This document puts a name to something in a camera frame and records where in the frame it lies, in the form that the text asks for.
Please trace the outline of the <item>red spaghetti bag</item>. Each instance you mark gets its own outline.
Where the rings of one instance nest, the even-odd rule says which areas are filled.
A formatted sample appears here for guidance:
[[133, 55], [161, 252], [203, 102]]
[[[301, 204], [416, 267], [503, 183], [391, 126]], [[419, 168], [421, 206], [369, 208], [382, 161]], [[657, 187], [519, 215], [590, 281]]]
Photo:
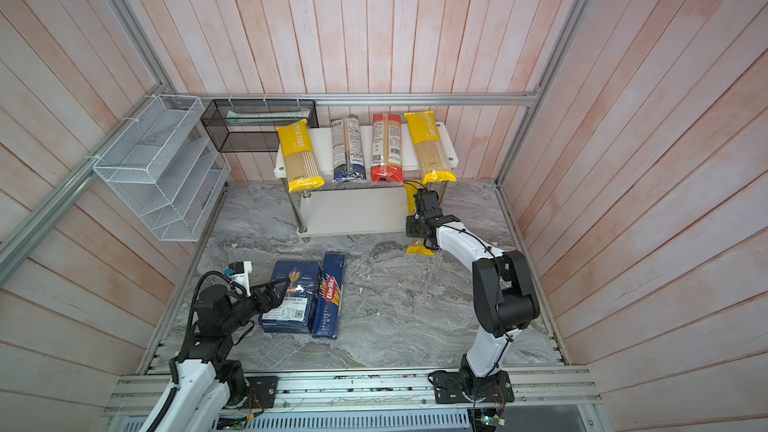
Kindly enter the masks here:
[[403, 182], [401, 157], [401, 116], [378, 113], [373, 116], [371, 180]]

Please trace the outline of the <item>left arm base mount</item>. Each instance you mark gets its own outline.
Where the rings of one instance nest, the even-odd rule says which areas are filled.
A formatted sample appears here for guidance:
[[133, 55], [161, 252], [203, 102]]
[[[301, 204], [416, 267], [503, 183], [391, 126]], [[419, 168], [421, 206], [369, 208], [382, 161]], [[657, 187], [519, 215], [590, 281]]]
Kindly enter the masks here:
[[277, 376], [236, 377], [230, 385], [227, 408], [266, 410], [274, 407]]

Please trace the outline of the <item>yellow Pastatime spaghetti bag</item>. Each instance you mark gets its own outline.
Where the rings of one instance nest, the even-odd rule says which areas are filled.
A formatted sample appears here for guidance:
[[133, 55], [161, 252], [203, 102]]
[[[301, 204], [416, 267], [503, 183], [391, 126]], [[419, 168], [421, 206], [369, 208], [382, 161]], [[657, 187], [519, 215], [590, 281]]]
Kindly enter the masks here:
[[306, 119], [277, 127], [290, 193], [325, 185], [318, 169]]
[[455, 182], [433, 111], [404, 115], [424, 183]]
[[[420, 187], [415, 182], [408, 182], [403, 185], [407, 197], [407, 215], [412, 216], [416, 213], [415, 197]], [[425, 245], [425, 239], [421, 237], [412, 237], [406, 249], [407, 255], [424, 255], [432, 257], [434, 252]]]

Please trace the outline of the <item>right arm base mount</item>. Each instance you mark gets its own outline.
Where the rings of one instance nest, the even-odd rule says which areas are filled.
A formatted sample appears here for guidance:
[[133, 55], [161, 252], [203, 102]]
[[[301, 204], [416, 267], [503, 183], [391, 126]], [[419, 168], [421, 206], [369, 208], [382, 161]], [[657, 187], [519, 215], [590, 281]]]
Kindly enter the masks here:
[[499, 371], [478, 378], [470, 369], [458, 372], [438, 370], [427, 376], [438, 404], [494, 402], [505, 405], [515, 400], [509, 375]]

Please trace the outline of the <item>dark blue clear spaghetti bag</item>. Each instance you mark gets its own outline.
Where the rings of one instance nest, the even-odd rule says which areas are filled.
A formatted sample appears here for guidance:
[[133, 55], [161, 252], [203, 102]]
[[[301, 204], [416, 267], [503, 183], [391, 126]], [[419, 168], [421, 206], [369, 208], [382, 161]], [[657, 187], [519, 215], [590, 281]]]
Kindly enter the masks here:
[[356, 115], [331, 123], [333, 181], [363, 182], [367, 179], [362, 135]]

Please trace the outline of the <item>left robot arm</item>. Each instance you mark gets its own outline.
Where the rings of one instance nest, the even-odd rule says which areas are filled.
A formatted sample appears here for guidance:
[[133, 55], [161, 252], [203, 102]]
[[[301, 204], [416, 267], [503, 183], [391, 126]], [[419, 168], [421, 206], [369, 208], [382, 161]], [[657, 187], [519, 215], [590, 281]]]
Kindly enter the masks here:
[[209, 431], [227, 408], [246, 406], [247, 420], [275, 401], [277, 378], [248, 381], [229, 353], [240, 343], [233, 334], [255, 327], [255, 317], [282, 305], [288, 278], [247, 286], [233, 274], [208, 271], [197, 282], [182, 346], [169, 360], [171, 378], [146, 418], [143, 431]]

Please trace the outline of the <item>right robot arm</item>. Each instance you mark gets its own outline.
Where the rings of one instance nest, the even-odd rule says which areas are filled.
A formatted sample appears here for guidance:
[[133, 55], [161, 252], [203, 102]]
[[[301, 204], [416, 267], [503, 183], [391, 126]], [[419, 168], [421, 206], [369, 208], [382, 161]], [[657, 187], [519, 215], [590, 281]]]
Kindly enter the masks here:
[[525, 255], [504, 251], [472, 233], [441, 209], [439, 193], [419, 183], [404, 185], [408, 197], [406, 235], [422, 239], [429, 251], [443, 251], [472, 276], [472, 297], [479, 329], [456, 372], [429, 374], [439, 404], [500, 404], [514, 400], [505, 354], [516, 337], [539, 317], [540, 304]]

